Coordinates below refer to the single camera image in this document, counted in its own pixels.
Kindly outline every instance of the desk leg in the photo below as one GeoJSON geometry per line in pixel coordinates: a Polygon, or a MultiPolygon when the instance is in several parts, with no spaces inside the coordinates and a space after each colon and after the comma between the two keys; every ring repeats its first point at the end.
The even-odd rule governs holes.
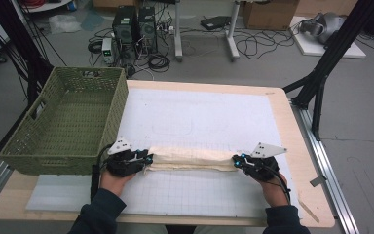
{"type": "Polygon", "coordinates": [[[238,18],[240,1],[235,1],[233,6],[232,20],[230,22],[230,30],[226,31],[227,42],[229,43],[230,51],[232,52],[232,60],[238,59],[239,52],[236,47],[236,42],[233,39],[233,33],[235,32],[236,19],[238,18]]]}
{"type": "Polygon", "coordinates": [[[181,34],[180,34],[180,0],[175,0],[175,29],[174,29],[174,48],[175,59],[183,60],[183,50],[181,48],[181,34]]]}

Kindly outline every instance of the folded cloth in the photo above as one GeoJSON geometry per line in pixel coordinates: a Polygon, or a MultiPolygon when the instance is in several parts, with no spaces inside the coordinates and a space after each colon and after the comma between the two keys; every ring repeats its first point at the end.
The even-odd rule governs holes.
{"type": "Polygon", "coordinates": [[[215,169],[236,171],[232,157],[234,152],[179,147],[153,146],[148,150],[154,154],[153,164],[147,170],[196,170],[215,169]]]}

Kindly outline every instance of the green wicker basket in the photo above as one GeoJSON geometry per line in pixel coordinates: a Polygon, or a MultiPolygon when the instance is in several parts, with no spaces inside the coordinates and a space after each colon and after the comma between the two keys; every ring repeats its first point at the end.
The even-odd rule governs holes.
{"type": "Polygon", "coordinates": [[[90,174],[117,138],[128,93],[121,68],[54,68],[0,158],[27,175],[90,174]]]}

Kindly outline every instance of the sleeve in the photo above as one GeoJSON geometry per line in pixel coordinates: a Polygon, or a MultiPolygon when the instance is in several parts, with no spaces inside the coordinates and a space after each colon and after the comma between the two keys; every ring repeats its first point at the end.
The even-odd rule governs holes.
{"type": "Polygon", "coordinates": [[[115,233],[116,218],[126,204],[112,192],[99,188],[88,205],[84,205],[68,234],[115,233]]]}
{"type": "Polygon", "coordinates": [[[294,206],[282,206],[266,209],[267,224],[263,234],[297,233],[310,234],[305,226],[300,224],[298,210],[294,206]]]}

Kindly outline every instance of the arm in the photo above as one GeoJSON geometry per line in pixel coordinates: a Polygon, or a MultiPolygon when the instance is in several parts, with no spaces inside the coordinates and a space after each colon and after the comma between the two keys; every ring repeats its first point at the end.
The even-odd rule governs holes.
{"type": "Polygon", "coordinates": [[[297,208],[288,204],[279,180],[273,178],[267,182],[258,182],[263,188],[263,195],[267,203],[271,206],[266,209],[268,227],[263,234],[309,234],[309,229],[300,224],[297,208]]]}
{"type": "Polygon", "coordinates": [[[117,222],[126,204],[119,198],[124,185],[135,176],[115,177],[108,171],[101,176],[99,190],[88,205],[84,205],[69,234],[115,233],[117,222]]]}

